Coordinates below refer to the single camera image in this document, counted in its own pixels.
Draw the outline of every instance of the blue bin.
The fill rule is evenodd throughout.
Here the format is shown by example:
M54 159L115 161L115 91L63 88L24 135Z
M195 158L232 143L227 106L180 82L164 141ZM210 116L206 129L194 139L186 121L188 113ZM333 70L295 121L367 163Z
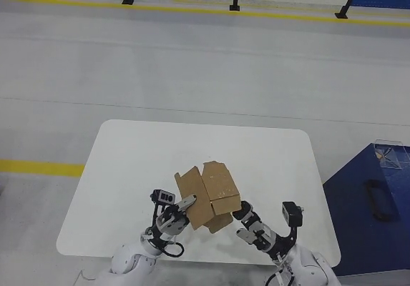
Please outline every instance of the blue bin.
M382 167L370 144L323 188L341 250L337 275L410 269L410 164Z

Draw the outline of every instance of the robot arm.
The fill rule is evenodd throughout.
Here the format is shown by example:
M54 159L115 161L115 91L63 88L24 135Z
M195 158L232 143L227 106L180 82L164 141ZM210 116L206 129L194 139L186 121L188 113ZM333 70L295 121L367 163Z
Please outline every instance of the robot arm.
M184 247L171 240L189 224L185 210L195 203L197 197L190 195L175 204L174 194L156 189L151 198L155 203L152 225L140 235L137 243L122 245L116 250L111 260L111 268L97 276L95 285L142 286L146 277L154 270L156 259L161 254L179 257L184 253ZM162 213L157 216L159 206L162 207ZM168 252L168 245L179 246L180 253Z
M302 211L294 202L283 202L283 216L291 228L287 237L281 237L264 224L246 201L242 201L241 210L232 215L245 227L237 231L237 236L267 253L278 266L266 285L277 277L280 285L287 286L341 286L321 254L296 244L297 227L303 224Z

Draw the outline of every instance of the white table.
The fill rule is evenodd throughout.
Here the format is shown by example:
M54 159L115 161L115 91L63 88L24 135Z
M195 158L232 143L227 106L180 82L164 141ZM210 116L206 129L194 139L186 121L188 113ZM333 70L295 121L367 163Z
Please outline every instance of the white table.
M149 195L177 195L176 172L203 162L224 162L241 197L280 235L289 233L282 201L304 207L298 242L340 261L326 197L308 135L301 130L109 120L97 135L77 186L57 249L63 255L111 257L150 226ZM177 239L185 254L175 260L271 265L269 257L235 235L240 222L212 235L188 227Z

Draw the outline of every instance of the cardboard box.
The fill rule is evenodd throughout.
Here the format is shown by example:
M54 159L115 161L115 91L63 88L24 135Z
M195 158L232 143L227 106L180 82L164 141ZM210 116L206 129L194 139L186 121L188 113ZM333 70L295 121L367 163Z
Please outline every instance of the cardboard box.
M223 163L207 162L201 175L195 166L183 176L176 173L175 179L182 198L197 196L197 201L187 209L194 230L205 225L215 233L233 221L231 212L241 209L240 193Z

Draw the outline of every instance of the gray floor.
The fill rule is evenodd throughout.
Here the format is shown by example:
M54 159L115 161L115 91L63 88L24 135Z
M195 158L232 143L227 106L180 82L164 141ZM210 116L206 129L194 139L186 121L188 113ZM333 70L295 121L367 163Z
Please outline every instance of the gray floor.
M108 119L302 129L325 181L375 139L410 145L410 29L0 2L0 158L84 164ZM55 249L78 179L0 182L0 285L107 266ZM270 271L161 262L150 284Z

